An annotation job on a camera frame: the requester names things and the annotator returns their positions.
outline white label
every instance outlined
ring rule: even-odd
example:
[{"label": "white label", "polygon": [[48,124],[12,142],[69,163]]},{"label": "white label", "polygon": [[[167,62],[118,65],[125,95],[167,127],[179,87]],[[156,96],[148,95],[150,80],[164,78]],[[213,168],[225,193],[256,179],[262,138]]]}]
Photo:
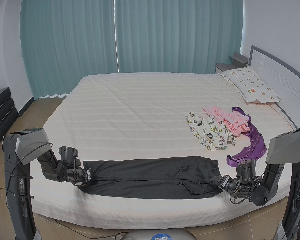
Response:
[{"label": "white label", "polygon": [[228,182],[229,180],[229,176],[226,177],[225,181],[223,182],[223,184],[221,185],[222,187],[225,187],[226,183]]},{"label": "white label", "polygon": [[88,173],[88,180],[91,180],[92,178],[91,178],[91,173],[90,173],[89,169],[87,169],[87,173]]}]

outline round blue logo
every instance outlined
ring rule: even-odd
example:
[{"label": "round blue logo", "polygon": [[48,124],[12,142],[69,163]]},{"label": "round blue logo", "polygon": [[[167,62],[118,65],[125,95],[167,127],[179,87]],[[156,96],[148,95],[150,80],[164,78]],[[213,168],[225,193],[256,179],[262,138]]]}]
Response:
[{"label": "round blue logo", "polygon": [[151,240],[172,240],[171,236],[165,233],[159,233],[154,235]]}]

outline white pillow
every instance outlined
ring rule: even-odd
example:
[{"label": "white pillow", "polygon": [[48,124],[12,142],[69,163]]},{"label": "white pillow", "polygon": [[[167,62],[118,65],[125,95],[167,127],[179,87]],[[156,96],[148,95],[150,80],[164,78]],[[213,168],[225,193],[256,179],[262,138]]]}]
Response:
[{"label": "white pillow", "polygon": [[219,74],[231,81],[249,103],[279,102],[281,99],[274,89],[261,80],[260,76],[250,66],[227,70]]}]

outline green curtain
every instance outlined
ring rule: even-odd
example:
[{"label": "green curtain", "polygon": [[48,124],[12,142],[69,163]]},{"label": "green curtain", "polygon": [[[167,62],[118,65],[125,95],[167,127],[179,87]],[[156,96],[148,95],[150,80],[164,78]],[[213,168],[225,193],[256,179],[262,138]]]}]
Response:
[{"label": "green curtain", "polygon": [[35,99],[117,73],[113,0],[23,0],[22,54]]},{"label": "green curtain", "polygon": [[213,74],[239,52],[243,0],[115,0],[119,71]]}]

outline white wall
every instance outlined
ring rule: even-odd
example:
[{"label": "white wall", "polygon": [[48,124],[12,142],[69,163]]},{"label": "white wall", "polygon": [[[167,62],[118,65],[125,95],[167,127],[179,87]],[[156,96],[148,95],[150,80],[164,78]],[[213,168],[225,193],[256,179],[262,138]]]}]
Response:
[{"label": "white wall", "polygon": [[300,0],[244,0],[241,54],[251,45],[300,71]]},{"label": "white wall", "polygon": [[0,0],[0,89],[9,87],[17,111],[32,98],[22,58],[22,0]]}]

